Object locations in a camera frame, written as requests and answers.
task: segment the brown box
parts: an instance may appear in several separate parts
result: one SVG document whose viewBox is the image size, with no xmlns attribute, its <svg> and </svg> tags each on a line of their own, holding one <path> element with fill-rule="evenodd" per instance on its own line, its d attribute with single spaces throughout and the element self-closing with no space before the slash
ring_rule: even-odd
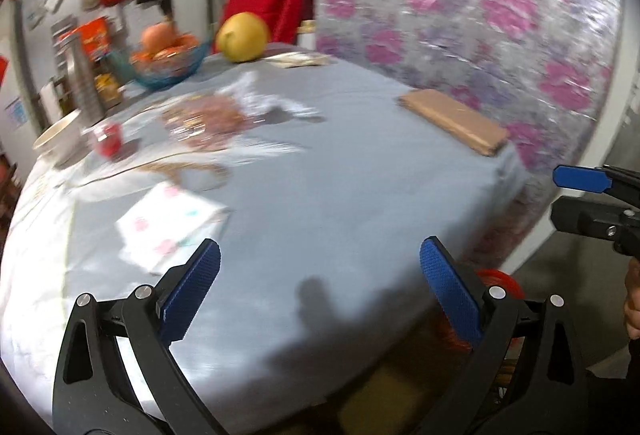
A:
<svg viewBox="0 0 640 435">
<path fill-rule="evenodd" d="M 494 121 L 437 90 L 414 90 L 399 97 L 399 103 L 487 157 L 495 156 L 509 138 Z"/>
</svg>

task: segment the thermos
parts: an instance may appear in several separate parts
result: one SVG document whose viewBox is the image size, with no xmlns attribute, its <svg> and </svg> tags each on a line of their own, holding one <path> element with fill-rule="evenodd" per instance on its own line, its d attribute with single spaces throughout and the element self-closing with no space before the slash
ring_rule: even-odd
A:
<svg viewBox="0 0 640 435">
<path fill-rule="evenodd" d="M 60 42 L 66 60 L 66 77 L 76 108 L 81 111 L 85 126 L 93 126 L 106 116 L 106 110 L 94 84 L 91 63 L 82 49 L 78 33 L 69 34 Z"/>
</svg>

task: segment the silver screw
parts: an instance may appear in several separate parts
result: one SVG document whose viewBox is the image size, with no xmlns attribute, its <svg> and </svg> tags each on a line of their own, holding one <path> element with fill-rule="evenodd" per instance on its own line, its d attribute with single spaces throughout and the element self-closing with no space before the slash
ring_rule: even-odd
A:
<svg viewBox="0 0 640 435">
<path fill-rule="evenodd" d="M 489 289 L 489 296 L 497 300 L 502 300 L 507 296 L 507 293 L 502 287 L 491 287 Z"/>
<path fill-rule="evenodd" d="M 79 307 L 84 307 L 87 303 L 89 303 L 89 301 L 91 301 L 91 296 L 89 296 L 89 294 L 80 294 L 78 296 L 78 299 L 76 300 L 76 303 Z"/>
<path fill-rule="evenodd" d="M 143 285 L 142 287 L 138 287 L 136 289 L 136 298 L 139 300 L 143 300 L 144 298 L 148 298 L 151 296 L 151 287 L 149 285 Z"/>
<path fill-rule="evenodd" d="M 564 300 L 562 299 L 562 296 L 558 296 L 558 294 L 553 294 L 553 296 L 549 298 L 549 301 L 551 301 L 551 304 L 554 307 L 562 307 L 564 305 Z"/>
</svg>

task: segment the tablecloth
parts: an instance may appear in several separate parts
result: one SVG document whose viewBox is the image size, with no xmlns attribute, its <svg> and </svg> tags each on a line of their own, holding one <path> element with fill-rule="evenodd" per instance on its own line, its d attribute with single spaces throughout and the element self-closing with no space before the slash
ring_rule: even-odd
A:
<svg viewBox="0 0 640 435">
<path fill-rule="evenodd" d="M 209 67 L 215 76 L 206 75 Z M 250 130 L 297 148 L 236 164 L 222 184 L 199 186 L 200 195 L 230 210 L 218 238 L 222 268 L 171 351 L 230 433 L 321 401 L 375 362 L 432 301 L 418 264 L 421 241 L 437 235 L 459 256 L 526 176 L 513 145 L 495 158 L 479 156 L 398 106 L 405 85 L 338 60 L 288 70 L 265 62 L 205 65 L 118 118 L 248 72 L 257 92 L 300 101 L 322 117 Z M 38 161 L 1 265 L 2 359 L 46 420 L 75 297 L 124 297 L 159 278 L 118 257 L 114 222 L 147 190 L 78 200 L 67 181 L 81 165 L 60 171 Z M 142 404 L 156 413 L 127 341 L 120 346 Z"/>
</svg>

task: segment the floral curtain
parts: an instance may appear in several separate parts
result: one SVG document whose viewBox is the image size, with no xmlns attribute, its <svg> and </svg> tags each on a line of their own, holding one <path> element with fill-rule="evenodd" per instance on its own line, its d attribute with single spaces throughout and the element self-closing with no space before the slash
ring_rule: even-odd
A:
<svg viewBox="0 0 640 435">
<path fill-rule="evenodd" d="M 437 88 L 511 133 L 530 177 L 472 260 L 498 265 L 574 163 L 607 96 L 621 0 L 316 0 L 319 50 Z"/>
</svg>

